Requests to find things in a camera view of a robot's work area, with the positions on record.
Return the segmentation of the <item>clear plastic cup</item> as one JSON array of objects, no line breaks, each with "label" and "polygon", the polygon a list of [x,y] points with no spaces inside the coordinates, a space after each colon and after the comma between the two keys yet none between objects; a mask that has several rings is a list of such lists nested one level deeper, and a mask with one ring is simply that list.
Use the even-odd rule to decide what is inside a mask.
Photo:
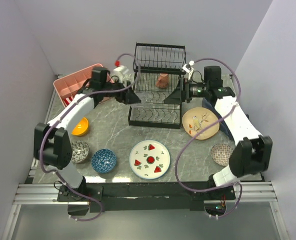
[{"label": "clear plastic cup", "polygon": [[140,103],[135,103],[135,106],[146,107],[153,99],[153,93],[150,91],[136,92],[137,97],[140,99]]}]

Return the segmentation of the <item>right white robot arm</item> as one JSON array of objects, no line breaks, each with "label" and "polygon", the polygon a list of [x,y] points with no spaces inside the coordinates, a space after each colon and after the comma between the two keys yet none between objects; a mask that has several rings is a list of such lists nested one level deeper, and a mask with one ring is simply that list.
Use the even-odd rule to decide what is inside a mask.
[{"label": "right white robot arm", "polygon": [[188,103],[192,98],[203,98],[210,103],[221,120],[225,122],[236,145],[229,158],[228,166],[210,176],[208,180],[208,196],[218,199],[224,194],[224,186],[244,176],[261,173],[268,169],[272,139],[269,136],[263,136],[251,124],[237,102],[237,95],[230,87],[223,86],[219,66],[206,66],[202,83],[180,80],[164,103]]}]

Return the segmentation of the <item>grey patterned bowl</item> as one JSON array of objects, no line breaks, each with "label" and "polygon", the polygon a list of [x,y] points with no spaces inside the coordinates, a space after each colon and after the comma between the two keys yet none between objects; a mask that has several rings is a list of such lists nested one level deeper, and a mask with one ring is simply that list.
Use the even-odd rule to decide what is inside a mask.
[{"label": "grey patterned bowl", "polygon": [[83,163],[89,154],[90,148],[85,141],[74,141],[71,143],[72,158],[71,161],[75,164]]}]

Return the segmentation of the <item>pink coffee mug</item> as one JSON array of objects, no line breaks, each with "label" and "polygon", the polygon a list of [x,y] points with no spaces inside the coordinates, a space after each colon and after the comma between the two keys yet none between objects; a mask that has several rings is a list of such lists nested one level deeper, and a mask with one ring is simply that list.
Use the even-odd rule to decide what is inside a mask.
[{"label": "pink coffee mug", "polygon": [[155,86],[161,89],[166,89],[168,88],[168,85],[169,85],[169,75],[167,73],[160,73]]}]

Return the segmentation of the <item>blue cloth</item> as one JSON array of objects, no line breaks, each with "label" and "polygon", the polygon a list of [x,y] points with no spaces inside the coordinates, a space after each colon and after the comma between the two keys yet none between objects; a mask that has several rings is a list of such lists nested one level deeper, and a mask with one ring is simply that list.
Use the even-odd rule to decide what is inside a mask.
[{"label": "blue cloth", "polygon": [[234,109],[236,107],[239,106],[239,97],[232,97],[232,96],[225,96],[223,98],[223,100],[229,100],[230,98],[232,98],[232,109],[230,112],[227,113],[227,115],[221,116],[219,114],[219,112],[216,111],[216,109],[214,108],[214,106],[210,103],[210,101],[208,101],[205,97],[202,100],[202,107],[206,108],[208,110],[210,110],[212,113],[215,114],[215,116],[217,117],[217,120],[215,122],[213,122],[212,124],[201,128],[200,131],[197,131],[197,134],[194,136],[194,138],[196,139],[199,135],[203,134],[203,132],[206,132],[208,130],[211,130],[213,127],[219,127],[219,129],[221,131],[223,131],[230,140],[234,140],[235,141],[235,145],[237,145],[237,143],[239,141],[242,141],[244,139],[251,139],[251,135],[241,135],[240,137],[234,138],[237,135],[237,132],[234,132],[235,135],[233,135],[233,132],[230,131],[227,123],[224,121],[224,119],[228,118],[229,115],[231,115],[234,111]]}]

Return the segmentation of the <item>orange bowl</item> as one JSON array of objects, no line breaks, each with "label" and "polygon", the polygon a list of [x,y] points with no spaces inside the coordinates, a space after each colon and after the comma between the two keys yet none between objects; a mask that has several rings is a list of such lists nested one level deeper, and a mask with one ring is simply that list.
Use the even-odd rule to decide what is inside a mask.
[{"label": "orange bowl", "polygon": [[86,117],[83,117],[80,122],[75,126],[75,128],[72,130],[72,135],[81,137],[84,136],[89,129],[89,121]]}]

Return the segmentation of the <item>red patterned small bowl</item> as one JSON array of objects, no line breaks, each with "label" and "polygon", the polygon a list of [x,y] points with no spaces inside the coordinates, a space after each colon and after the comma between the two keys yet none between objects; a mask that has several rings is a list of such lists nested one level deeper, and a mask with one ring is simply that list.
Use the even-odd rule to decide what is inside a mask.
[{"label": "red patterned small bowl", "polygon": [[227,144],[218,143],[211,149],[210,155],[215,163],[226,167],[229,164],[229,158],[233,152],[233,148]]}]

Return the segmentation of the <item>aluminium frame rail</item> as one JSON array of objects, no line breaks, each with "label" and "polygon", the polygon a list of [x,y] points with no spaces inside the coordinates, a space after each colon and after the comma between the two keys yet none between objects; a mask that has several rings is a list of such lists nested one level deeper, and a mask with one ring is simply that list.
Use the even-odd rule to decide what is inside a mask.
[{"label": "aluminium frame rail", "polygon": [[[277,196],[271,182],[242,182],[241,202],[276,202]],[[51,184],[20,184],[14,205],[63,205],[57,200],[59,191]]]}]

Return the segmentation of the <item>pink compartment tray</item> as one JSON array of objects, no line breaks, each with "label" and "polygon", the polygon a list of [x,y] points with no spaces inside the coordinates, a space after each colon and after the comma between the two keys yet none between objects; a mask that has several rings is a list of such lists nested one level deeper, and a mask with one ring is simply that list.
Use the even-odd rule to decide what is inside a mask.
[{"label": "pink compartment tray", "polygon": [[63,99],[70,96],[73,96],[74,98],[77,94],[77,91],[82,87],[83,83],[87,79],[91,78],[92,69],[94,67],[103,67],[103,65],[100,63],[96,63],[54,81],[53,86],[63,106]]}]

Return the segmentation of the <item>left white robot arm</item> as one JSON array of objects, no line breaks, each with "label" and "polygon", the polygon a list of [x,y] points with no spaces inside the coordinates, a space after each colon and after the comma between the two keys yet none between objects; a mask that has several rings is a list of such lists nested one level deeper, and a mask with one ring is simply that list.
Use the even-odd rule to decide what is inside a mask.
[{"label": "left white robot arm", "polygon": [[88,194],[85,178],[71,162],[70,135],[81,119],[92,111],[103,98],[114,98],[125,105],[139,104],[133,92],[134,80],[129,70],[120,65],[109,71],[105,67],[92,68],[91,77],[78,89],[72,102],[48,123],[39,123],[34,132],[34,157],[45,173],[56,174],[70,187],[70,195],[82,201]]}]

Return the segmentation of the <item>red white striped item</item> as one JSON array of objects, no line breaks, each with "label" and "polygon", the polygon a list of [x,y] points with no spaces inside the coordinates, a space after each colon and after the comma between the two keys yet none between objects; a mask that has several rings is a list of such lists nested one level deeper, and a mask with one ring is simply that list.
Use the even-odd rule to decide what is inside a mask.
[{"label": "red white striped item", "polygon": [[69,96],[63,99],[64,106],[67,107],[73,101],[73,99],[74,99],[73,96]]}]

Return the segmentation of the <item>blue triangle pattern bowl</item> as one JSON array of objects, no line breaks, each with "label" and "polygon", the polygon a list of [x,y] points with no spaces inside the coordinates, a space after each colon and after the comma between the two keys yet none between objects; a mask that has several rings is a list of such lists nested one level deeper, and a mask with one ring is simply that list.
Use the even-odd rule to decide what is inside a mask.
[{"label": "blue triangle pattern bowl", "polygon": [[109,173],[116,166],[117,158],[109,149],[100,149],[91,158],[94,171],[100,174]]}]

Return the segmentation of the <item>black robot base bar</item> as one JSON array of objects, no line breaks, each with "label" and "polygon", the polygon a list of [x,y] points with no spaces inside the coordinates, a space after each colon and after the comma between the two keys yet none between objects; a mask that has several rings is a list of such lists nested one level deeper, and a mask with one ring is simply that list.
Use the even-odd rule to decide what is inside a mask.
[{"label": "black robot base bar", "polygon": [[89,201],[72,193],[64,185],[58,188],[60,203],[69,203],[68,212],[84,216],[87,211],[181,210],[203,211],[205,201],[235,200],[233,187],[209,192],[191,192],[177,182],[88,183],[85,194],[98,200]]}]

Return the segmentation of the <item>white watermelon plate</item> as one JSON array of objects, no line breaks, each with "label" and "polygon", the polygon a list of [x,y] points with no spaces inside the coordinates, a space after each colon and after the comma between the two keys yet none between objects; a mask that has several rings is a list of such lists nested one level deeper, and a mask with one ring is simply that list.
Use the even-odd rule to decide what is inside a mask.
[{"label": "white watermelon plate", "polygon": [[155,140],[137,143],[129,154],[129,164],[134,174],[145,180],[155,180],[166,174],[171,157],[168,149]]}]

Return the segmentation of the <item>beige bird plate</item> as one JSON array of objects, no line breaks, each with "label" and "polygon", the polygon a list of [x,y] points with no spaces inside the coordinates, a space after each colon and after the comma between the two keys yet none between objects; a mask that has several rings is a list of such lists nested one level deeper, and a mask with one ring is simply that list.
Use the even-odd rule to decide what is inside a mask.
[{"label": "beige bird plate", "polygon": [[[214,113],[204,107],[195,107],[188,110],[182,117],[182,125],[185,131],[194,137],[201,128],[204,128],[217,120]],[[213,137],[219,131],[218,126],[203,132],[197,140],[206,140]]]}]

